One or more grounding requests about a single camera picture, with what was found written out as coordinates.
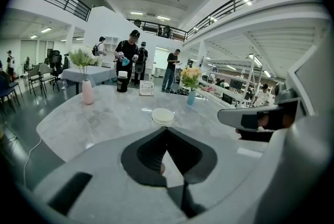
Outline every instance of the pink vase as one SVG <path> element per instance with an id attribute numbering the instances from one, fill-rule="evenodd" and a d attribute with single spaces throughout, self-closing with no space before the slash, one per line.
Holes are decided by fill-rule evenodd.
<path id="1" fill-rule="evenodd" d="M 92 104 L 94 102 L 93 88 L 90 80 L 82 81 L 82 101 L 85 104 Z"/>

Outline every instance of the sign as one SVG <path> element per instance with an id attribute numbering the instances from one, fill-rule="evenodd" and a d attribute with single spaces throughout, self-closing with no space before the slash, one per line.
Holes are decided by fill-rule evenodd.
<path id="1" fill-rule="evenodd" d="M 139 84 L 139 95 L 154 96 L 154 83 L 151 81 L 141 80 Z"/>

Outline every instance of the gray floor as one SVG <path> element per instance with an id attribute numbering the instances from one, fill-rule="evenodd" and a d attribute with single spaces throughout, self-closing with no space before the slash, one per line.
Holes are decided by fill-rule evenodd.
<path id="1" fill-rule="evenodd" d="M 162 86 L 163 78 L 152 77 L 156 86 Z M 29 91 L 23 93 L 23 97 L 18 93 L 21 107 L 15 104 L 16 113 L 5 102 L 6 114 L 0 114 L 0 125 L 4 130 L 5 137 L 0 141 L 1 152 L 7 160 L 8 166 L 13 173 L 14 178 L 23 183 L 23 167 L 27 161 L 29 150 L 32 149 L 40 140 L 36 132 L 37 125 L 56 107 L 71 98 L 61 89 L 52 90 L 52 85 L 46 84 L 47 98 L 41 95 L 40 88 L 35 87 L 36 97 Z M 173 83 L 173 90 L 178 89 L 178 84 Z M 43 141 L 31 153 L 31 157 L 26 169 L 27 188 L 33 189 L 41 179 L 48 173 L 63 163 Z"/>

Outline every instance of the blue vase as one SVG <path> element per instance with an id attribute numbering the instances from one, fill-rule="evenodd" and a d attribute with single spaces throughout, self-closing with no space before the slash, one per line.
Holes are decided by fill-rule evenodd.
<path id="1" fill-rule="evenodd" d="M 188 95 L 188 99 L 187 99 L 187 104 L 189 105 L 193 105 L 194 101 L 195 101 L 195 95 L 196 94 L 196 91 L 191 91 L 189 92 L 189 95 Z"/>

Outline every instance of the white cable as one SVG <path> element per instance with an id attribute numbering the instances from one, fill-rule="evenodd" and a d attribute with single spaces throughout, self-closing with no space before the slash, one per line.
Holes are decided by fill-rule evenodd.
<path id="1" fill-rule="evenodd" d="M 39 144 L 42 142 L 42 137 L 40 137 L 40 142 L 37 143 L 30 151 L 29 151 L 29 154 L 28 154 L 28 159 L 25 163 L 25 167 L 23 168 L 23 183 L 25 184 L 25 187 L 26 187 L 26 167 L 27 167 L 27 163 L 30 159 L 30 155 L 31 155 L 31 152 L 37 147 L 39 146 Z"/>

